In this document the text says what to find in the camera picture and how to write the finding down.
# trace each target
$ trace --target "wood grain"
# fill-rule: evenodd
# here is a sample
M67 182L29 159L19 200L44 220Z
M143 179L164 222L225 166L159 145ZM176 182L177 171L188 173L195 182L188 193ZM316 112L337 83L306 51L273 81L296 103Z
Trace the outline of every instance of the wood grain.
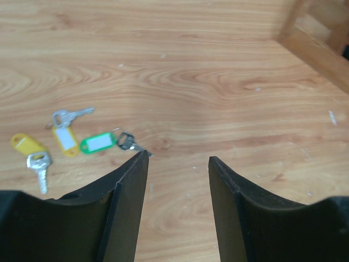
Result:
M209 156L302 203L349 194L349 97L273 40L293 4L1 1L0 188L58 198L130 158L67 158L44 129L94 106L79 140L122 126L155 155L136 261L219 261ZM50 149L45 196L10 146L19 132Z

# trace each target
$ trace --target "key tag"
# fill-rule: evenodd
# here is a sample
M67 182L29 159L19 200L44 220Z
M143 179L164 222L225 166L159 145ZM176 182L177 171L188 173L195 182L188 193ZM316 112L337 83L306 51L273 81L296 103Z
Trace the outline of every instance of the key tag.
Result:
M79 144L70 127L56 128L53 126L52 133L65 156L74 157L79 153Z
M30 154L34 154L41 151L47 151L42 144L31 138L24 133L15 134L11 138L11 145L14 149L28 157Z
M80 150L84 154L93 154L114 147L117 141L113 132L106 132L83 139L80 143Z

